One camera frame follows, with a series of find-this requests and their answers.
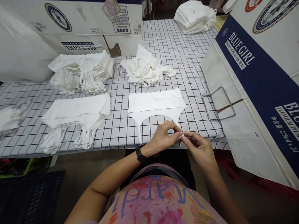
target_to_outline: pink shirt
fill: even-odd
[[[198,192],[160,175],[140,178],[116,194],[100,224],[120,223],[227,224]]]

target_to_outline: white lingerie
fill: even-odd
[[[185,108],[186,104],[179,88],[161,92],[131,93],[128,115],[138,126],[139,143],[143,144],[140,126],[145,119],[163,115],[171,118],[178,125],[180,114]]]

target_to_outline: cardboard box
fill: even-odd
[[[299,0],[252,3],[236,3],[202,70],[234,104],[221,123],[237,166],[299,189]],[[212,98],[232,115],[221,91]]]
[[[141,0],[119,0],[110,21],[98,1],[4,0],[3,4],[32,25],[60,54],[90,54],[105,49],[112,56],[136,56],[142,45]]]

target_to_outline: pile of white fabric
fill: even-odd
[[[174,20],[184,34],[194,34],[209,30],[216,22],[216,13],[216,9],[191,0],[178,7]]]
[[[0,138],[20,127],[21,115],[29,108],[30,103],[31,100],[27,100],[25,103],[18,103],[15,107],[9,106],[0,110]]]
[[[129,77],[128,83],[133,83],[137,86],[140,84],[150,87],[156,82],[163,81],[163,74],[168,77],[176,75],[175,70],[170,66],[161,66],[160,61],[153,57],[140,44],[138,45],[136,57],[133,59],[122,60],[117,66],[119,69],[122,66]]]
[[[54,154],[61,146],[66,130],[81,125],[82,134],[74,141],[76,148],[89,149],[93,143],[97,127],[110,114],[110,96],[97,96],[55,100],[41,118],[51,132],[44,137],[41,145],[44,153]]]
[[[103,82],[112,76],[113,59],[105,50],[98,54],[61,54],[49,68],[55,72],[50,83],[61,94],[74,95],[82,90],[95,95],[106,91]]]

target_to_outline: watch strap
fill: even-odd
[[[137,159],[138,159],[139,162],[145,163],[145,162],[147,162],[147,158],[144,155],[142,155],[140,148],[141,148],[140,146],[137,146],[135,148],[135,151],[136,151],[136,154],[137,154]]]

